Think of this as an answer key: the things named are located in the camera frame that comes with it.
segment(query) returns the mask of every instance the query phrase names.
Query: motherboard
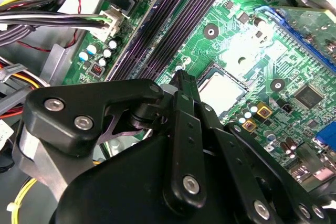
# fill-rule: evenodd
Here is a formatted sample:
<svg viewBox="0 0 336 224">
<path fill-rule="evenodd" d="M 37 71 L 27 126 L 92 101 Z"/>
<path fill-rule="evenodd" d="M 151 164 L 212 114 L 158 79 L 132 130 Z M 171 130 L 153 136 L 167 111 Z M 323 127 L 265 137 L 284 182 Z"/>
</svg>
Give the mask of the motherboard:
<svg viewBox="0 0 336 224">
<path fill-rule="evenodd" d="M 307 190 L 335 175 L 332 12 L 277 0 L 132 1 L 128 13 L 103 4 L 115 34 L 88 33 L 64 84 L 164 84 L 185 70 L 223 124 L 241 124 Z"/>
</svg>

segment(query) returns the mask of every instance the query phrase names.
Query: ram slot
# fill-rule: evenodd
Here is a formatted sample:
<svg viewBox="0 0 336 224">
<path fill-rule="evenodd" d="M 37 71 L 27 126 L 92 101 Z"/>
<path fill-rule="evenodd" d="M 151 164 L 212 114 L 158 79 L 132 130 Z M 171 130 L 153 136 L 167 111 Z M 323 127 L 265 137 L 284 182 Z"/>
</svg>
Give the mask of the ram slot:
<svg viewBox="0 0 336 224">
<path fill-rule="evenodd" d="M 216 0 L 188 0 L 145 62 L 137 78 L 156 80 Z"/>
<path fill-rule="evenodd" d="M 138 66 L 139 62 L 146 56 L 147 49 L 156 38 L 166 21 L 175 11 L 181 0 L 161 0 L 154 10 L 150 20 L 145 23 L 144 27 L 139 30 L 137 36 L 124 50 L 120 57 L 117 70 L 109 80 L 125 80 Z"/>
</svg>

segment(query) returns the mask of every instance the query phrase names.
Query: gold component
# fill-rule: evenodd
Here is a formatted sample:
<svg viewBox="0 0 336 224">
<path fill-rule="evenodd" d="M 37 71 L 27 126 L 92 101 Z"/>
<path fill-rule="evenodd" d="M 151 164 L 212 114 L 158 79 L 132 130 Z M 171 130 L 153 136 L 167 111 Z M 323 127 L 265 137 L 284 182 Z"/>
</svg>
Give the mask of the gold component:
<svg viewBox="0 0 336 224">
<path fill-rule="evenodd" d="M 242 126 L 248 132 L 252 132 L 257 127 L 256 123 L 251 119 L 247 120 Z"/>
<path fill-rule="evenodd" d="M 260 115 L 264 119 L 269 118 L 273 114 L 273 111 L 271 110 L 271 108 L 267 106 L 266 104 L 264 104 L 263 102 L 259 102 L 257 107 L 258 107 L 257 114 Z"/>
</svg>

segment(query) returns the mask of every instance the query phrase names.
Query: small capacitor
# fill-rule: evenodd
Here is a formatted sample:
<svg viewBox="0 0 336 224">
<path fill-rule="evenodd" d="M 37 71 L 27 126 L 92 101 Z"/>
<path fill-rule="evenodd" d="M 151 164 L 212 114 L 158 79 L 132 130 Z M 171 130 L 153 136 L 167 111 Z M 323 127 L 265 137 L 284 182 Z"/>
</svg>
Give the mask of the small capacitor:
<svg viewBox="0 0 336 224">
<path fill-rule="evenodd" d="M 98 60 L 98 64 L 101 66 L 101 67 L 105 67 L 107 65 L 107 61 L 105 58 L 100 58 Z"/>
<path fill-rule="evenodd" d="M 237 115 L 236 115 L 236 118 L 237 118 L 238 122 L 241 123 L 241 124 L 243 124 L 243 123 L 246 122 L 246 119 L 245 119 L 245 117 L 243 116 L 243 114 L 237 114 Z"/>
<path fill-rule="evenodd" d="M 293 158 L 295 158 L 295 154 L 292 152 L 292 153 L 289 155 L 289 157 L 290 157 L 291 159 L 293 159 Z"/>
<path fill-rule="evenodd" d="M 109 47 L 112 50 L 117 49 L 117 47 L 121 44 L 122 40 L 120 37 L 114 37 L 109 41 Z"/>
<path fill-rule="evenodd" d="M 244 117 L 246 119 L 249 119 L 252 117 L 252 113 L 250 112 L 250 110 L 248 108 L 243 108 L 242 109 L 242 114 L 244 115 Z"/>
<path fill-rule="evenodd" d="M 292 151 L 296 150 L 297 145 L 290 136 L 285 139 L 285 142 Z"/>
<path fill-rule="evenodd" d="M 280 147 L 283 150 L 283 152 L 285 152 L 287 155 L 292 153 L 292 151 L 290 150 L 290 148 L 288 147 L 288 145 L 285 142 L 281 142 Z"/>
<path fill-rule="evenodd" d="M 258 107 L 252 102 L 248 102 L 247 107 L 250 109 L 251 113 L 257 113 L 258 111 Z"/>
<path fill-rule="evenodd" d="M 264 21 L 263 19 L 261 18 L 255 18 L 253 20 L 253 24 L 258 27 L 258 28 L 263 28 L 266 26 L 266 21 Z"/>
<path fill-rule="evenodd" d="M 89 59 L 89 56 L 86 52 L 80 52 L 78 57 L 81 61 L 87 61 Z"/>
<path fill-rule="evenodd" d="M 273 143 L 277 139 L 274 131 L 271 131 L 271 130 L 265 131 L 264 136 L 266 137 L 267 141 L 269 141 L 270 143 Z"/>
<path fill-rule="evenodd" d="M 110 49 L 105 49 L 103 51 L 103 56 L 104 58 L 110 59 L 112 56 L 113 52 Z"/>
<path fill-rule="evenodd" d="M 91 54 L 91 55 L 95 55 L 98 51 L 96 45 L 88 45 L 88 47 L 86 48 L 88 53 Z"/>
</svg>

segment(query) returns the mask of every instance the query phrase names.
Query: white connector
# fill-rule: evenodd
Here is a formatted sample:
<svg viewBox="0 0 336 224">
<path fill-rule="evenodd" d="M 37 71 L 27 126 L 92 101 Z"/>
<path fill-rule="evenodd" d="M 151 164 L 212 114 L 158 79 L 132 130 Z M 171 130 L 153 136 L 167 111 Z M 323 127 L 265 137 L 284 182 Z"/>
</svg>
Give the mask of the white connector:
<svg viewBox="0 0 336 224">
<path fill-rule="evenodd" d="M 102 42 L 105 42 L 109 36 L 113 37 L 119 31 L 119 25 L 123 19 L 123 15 L 115 9 L 102 10 L 99 15 L 110 19 L 111 22 L 104 22 L 108 27 L 91 30 L 90 33 Z"/>
</svg>

